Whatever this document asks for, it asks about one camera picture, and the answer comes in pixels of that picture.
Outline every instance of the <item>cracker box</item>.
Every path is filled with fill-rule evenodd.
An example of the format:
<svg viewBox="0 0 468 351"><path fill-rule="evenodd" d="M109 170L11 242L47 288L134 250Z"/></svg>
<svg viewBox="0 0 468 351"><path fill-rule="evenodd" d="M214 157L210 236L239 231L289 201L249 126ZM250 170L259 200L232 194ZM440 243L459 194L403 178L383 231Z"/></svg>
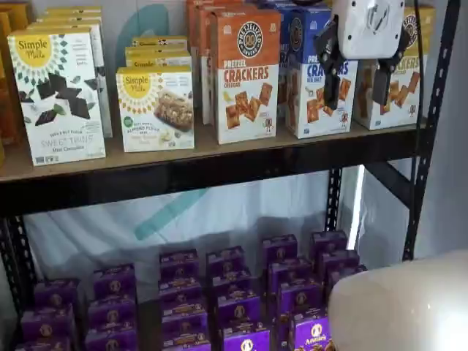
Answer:
<svg viewBox="0 0 468 351"><path fill-rule="evenodd" d="M291 350L334 351L328 316L325 310L310 309L290 318L289 346Z"/></svg>
<svg viewBox="0 0 468 351"><path fill-rule="evenodd" d="M88 319L91 328L106 323L136 320L136 318L137 307L134 295L110 295L89 304Z"/></svg>
<svg viewBox="0 0 468 351"><path fill-rule="evenodd" d="M275 137L280 14L217 10L211 19L218 143Z"/></svg>
<svg viewBox="0 0 468 351"><path fill-rule="evenodd" d="M27 310L21 317L21 328L25 341L56 336L75 340L75 316L72 305Z"/></svg>
<svg viewBox="0 0 468 351"><path fill-rule="evenodd" d="M187 50L187 37L183 35L157 35L152 37L134 37L133 46L184 44Z"/></svg>
<svg viewBox="0 0 468 351"><path fill-rule="evenodd" d="M261 351L269 349L270 329L264 322L239 322L222 330L222 350Z"/></svg>
<svg viewBox="0 0 468 351"><path fill-rule="evenodd" d="M268 293L276 295L279 284L285 279L305 277L312 274L312 263L305 257L280 260L268 265Z"/></svg>
<svg viewBox="0 0 468 351"><path fill-rule="evenodd" d="M208 315L204 298L164 303L162 310L162 331L188 331L193 327L208 327Z"/></svg>
<svg viewBox="0 0 468 351"><path fill-rule="evenodd" d="M354 250L324 252L317 263L318 278L323 282L330 271L359 265L359 255Z"/></svg>
<svg viewBox="0 0 468 351"><path fill-rule="evenodd" d="M8 36L33 164L105 157L91 31Z"/></svg>
<svg viewBox="0 0 468 351"><path fill-rule="evenodd" d="M348 237L342 230L336 232L318 232L310 235L309 258L315 263L323 252L345 250Z"/></svg>
<svg viewBox="0 0 468 351"><path fill-rule="evenodd" d="M220 323L231 320L258 320L260 310L260 294L252 287L218 295L216 315Z"/></svg>
<svg viewBox="0 0 468 351"><path fill-rule="evenodd" d="M202 296L202 285L197 277L177 277L160 280L158 285L159 299L162 302L184 302Z"/></svg>
<svg viewBox="0 0 468 351"><path fill-rule="evenodd" d="M135 268L133 265L119 265L95 271L93 285L96 299L105 298L109 295L135 294Z"/></svg>
<svg viewBox="0 0 468 351"><path fill-rule="evenodd" d="M162 334L163 351L210 351L211 343L206 328L192 328L189 331L178 331L176 333Z"/></svg>
<svg viewBox="0 0 468 351"><path fill-rule="evenodd" d="M435 24L433 7L420 8L421 34L423 36L423 60L426 67L430 40ZM418 55L418 31L414 7L404 9L403 27L411 37L403 59L392 74L387 104L381 106L372 100L372 89L377 63L363 61L359 65L356 101L353 118L372 129L416 123L419 108L420 67Z"/></svg>
<svg viewBox="0 0 468 351"><path fill-rule="evenodd" d="M117 91L125 152L195 147L189 66L120 68Z"/></svg>
<svg viewBox="0 0 468 351"><path fill-rule="evenodd" d="M286 125L298 138L349 132L358 63L346 61L339 70L341 85L336 110L324 103L325 74L314 41L331 18L326 6L293 10L287 77Z"/></svg>
<svg viewBox="0 0 468 351"><path fill-rule="evenodd" d="M89 329L86 335L87 351L138 350L137 326L134 320L108 323Z"/></svg>
<svg viewBox="0 0 468 351"><path fill-rule="evenodd" d="M269 263L298 255L298 241L293 234L266 238L262 242L262 248L267 267Z"/></svg>
<svg viewBox="0 0 468 351"><path fill-rule="evenodd" d="M99 20L81 20L74 23L64 21L36 22L28 29L70 29L90 28L93 47L94 67L97 73L99 106L101 107L102 129L104 137L112 137L112 124L110 121L109 95L106 81L106 69L104 63L104 48L102 46L101 22Z"/></svg>
<svg viewBox="0 0 468 351"><path fill-rule="evenodd" d="M238 271L245 266L242 246L230 247L206 254L206 276Z"/></svg>

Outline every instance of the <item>orange cracker box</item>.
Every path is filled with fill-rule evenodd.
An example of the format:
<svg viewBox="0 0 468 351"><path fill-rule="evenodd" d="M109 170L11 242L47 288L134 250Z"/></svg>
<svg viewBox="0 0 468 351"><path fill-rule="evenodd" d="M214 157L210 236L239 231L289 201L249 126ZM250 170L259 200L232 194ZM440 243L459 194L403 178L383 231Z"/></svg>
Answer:
<svg viewBox="0 0 468 351"><path fill-rule="evenodd" d="M218 143L275 137L280 14L217 10L211 21Z"/></svg>

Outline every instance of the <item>chocolate image on box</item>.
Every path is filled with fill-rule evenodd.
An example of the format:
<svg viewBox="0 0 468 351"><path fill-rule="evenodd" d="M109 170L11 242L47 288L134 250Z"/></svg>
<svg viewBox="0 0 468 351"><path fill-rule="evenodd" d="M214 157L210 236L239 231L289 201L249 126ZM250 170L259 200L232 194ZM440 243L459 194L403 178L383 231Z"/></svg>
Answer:
<svg viewBox="0 0 468 351"><path fill-rule="evenodd" d="M79 97L74 97L68 99L68 102L70 103L70 111L72 112L72 115L84 119L90 119L86 100L81 99Z"/></svg>
<svg viewBox="0 0 468 351"><path fill-rule="evenodd" d="M249 112L249 100L246 91L235 95L235 104L238 107L239 115Z"/></svg>
<svg viewBox="0 0 468 351"><path fill-rule="evenodd" d="M339 87L339 99L342 101L346 101L348 97L348 93L350 92L351 88L351 80L346 78L341 79L341 85Z"/></svg>
<svg viewBox="0 0 468 351"><path fill-rule="evenodd" d="M62 100L69 100L69 99L73 99L74 97L77 97L80 92L81 92L80 88L65 87L58 92L56 98L62 99Z"/></svg>
<svg viewBox="0 0 468 351"><path fill-rule="evenodd" d="M419 72L413 72L411 76L411 81L409 82L408 90L410 93L414 94L416 92L416 88L418 87L420 80Z"/></svg>
<svg viewBox="0 0 468 351"><path fill-rule="evenodd" d="M241 125L241 122L239 121L239 109L237 105L226 107L226 118L228 129L236 128Z"/></svg>
<svg viewBox="0 0 468 351"><path fill-rule="evenodd" d="M272 90L273 86L271 86L270 84L264 83L262 85L262 91L260 92L260 101L262 102L262 105L268 106L268 104L270 103Z"/></svg>
<svg viewBox="0 0 468 351"><path fill-rule="evenodd" d="M54 110L49 110L41 113L41 116L36 121L36 126L41 126L46 123L52 122L54 119L56 119L57 112Z"/></svg>
<svg viewBox="0 0 468 351"><path fill-rule="evenodd" d="M37 84L37 91L39 92L41 100L47 99L48 97L51 97L55 94L55 91L52 89L52 85L50 84L49 80L42 84Z"/></svg>
<svg viewBox="0 0 468 351"><path fill-rule="evenodd" d="M410 93L410 91L408 90L408 87L407 86L402 86L401 87L401 90L396 98L396 101L395 101L395 104L402 108L403 107L403 104L405 101L407 101L407 97L408 97L408 94Z"/></svg>

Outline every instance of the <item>pretzel crisps logo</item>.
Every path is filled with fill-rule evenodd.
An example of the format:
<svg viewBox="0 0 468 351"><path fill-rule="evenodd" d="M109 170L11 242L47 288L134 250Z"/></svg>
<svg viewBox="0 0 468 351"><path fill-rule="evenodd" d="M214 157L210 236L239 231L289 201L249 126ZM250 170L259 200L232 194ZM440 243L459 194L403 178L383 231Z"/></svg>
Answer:
<svg viewBox="0 0 468 351"><path fill-rule="evenodd" d="M255 22L246 22L237 36L237 45L243 57L251 59L261 50L263 44L262 29Z"/></svg>

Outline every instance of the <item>purple box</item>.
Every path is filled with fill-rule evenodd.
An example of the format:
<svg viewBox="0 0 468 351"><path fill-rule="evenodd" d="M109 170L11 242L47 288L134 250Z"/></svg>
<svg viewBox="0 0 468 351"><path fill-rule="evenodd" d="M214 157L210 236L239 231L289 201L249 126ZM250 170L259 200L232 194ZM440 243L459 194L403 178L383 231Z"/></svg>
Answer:
<svg viewBox="0 0 468 351"><path fill-rule="evenodd" d="M93 328L86 335L87 351L137 350L138 337L134 320L108 323Z"/></svg>
<svg viewBox="0 0 468 351"><path fill-rule="evenodd" d="M190 331L162 334L162 350L210 351L210 336L206 328L193 328Z"/></svg>
<svg viewBox="0 0 468 351"><path fill-rule="evenodd" d="M354 250L340 250L320 254L318 261L318 278L324 282L330 271L339 271L346 267L359 265L359 255Z"/></svg>
<svg viewBox="0 0 468 351"><path fill-rule="evenodd" d="M298 255L298 241L293 234L268 238L262 242L263 262L269 263Z"/></svg>
<svg viewBox="0 0 468 351"><path fill-rule="evenodd" d="M279 287L278 301L279 320L289 319L295 309L320 308L323 300L322 284L314 277L291 279Z"/></svg>
<svg viewBox="0 0 468 351"><path fill-rule="evenodd" d="M19 344L15 351L71 351L68 338L43 338Z"/></svg>
<svg viewBox="0 0 468 351"><path fill-rule="evenodd" d="M198 255L196 249L159 255L161 279L179 276L198 276Z"/></svg>
<svg viewBox="0 0 468 351"><path fill-rule="evenodd" d="M264 322L240 322L222 330L222 350L263 351L270 349L270 330Z"/></svg>
<svg viewBox="0 0 468 351"><path fill-rule="evenodd" d="M159 299L161 302L184 302L191 298L201 298L202 285L197 277L183 277L160 280Z"/></svg>
<svg viewBox="0 0 468 351"><path fill-rule="evenodd" d="M193 327L208 327L208 315L204 298L187 300L184 303L170 302L161 306L162 331L172 333L188 331Z"/></svg>
<svg viewBox="0 0 468 351"><path fill-rule="evenodd" d="M323 309L309 309L290 318L291 350L334 351L328 316Z"/></svg>
<svg viewBox="0 0 468 351"><path fill-rule="evenodd" d="M72 305L28 310L21 317L25 341L65 336L75 340L75 316Z"/></svg>
<svg viewBox="0 0 468 351"><path fill-rule="evenodd" d="M92 301L88 308L89 326L136 320L137 307L134 295L110 295L101 300Z"/></svg>
<svg viewBox="0 0 468 351"><path fill-rule="evenodd" d="M323 252L346 250L347 244L348 237L342 230L312 233L310 235L309 258L316 263L319 255Z"/></svg>
<svg viewBox="0 0 468 351"><path fill-rule="evenodd" d="M206 276L208 277L238 271L244 266L244 249L241 246L230 247L206 255Z"/></svg>
<svg viewBox="0 0 468 351"><path fill-rule="evenodd" d="M312 274L312 263L304 257L287 258L268 265L268 293L276 295L278 285L285 279L305 277Z"/></svg>
<svg viewBox="0 0 468 351"><path fill-rule="evenodd" d="M135 268L133 265L120 265L94 271L93 284L94 298L97 300L109 295L136 295Z"/></svg>
<svg viewBox="0 0 468 351"><path fill-rule="evenodd" d="M218 296L216 315L220 323L231 320L260 319L260 295L256 289L236 290L226 295Z"/></svg>

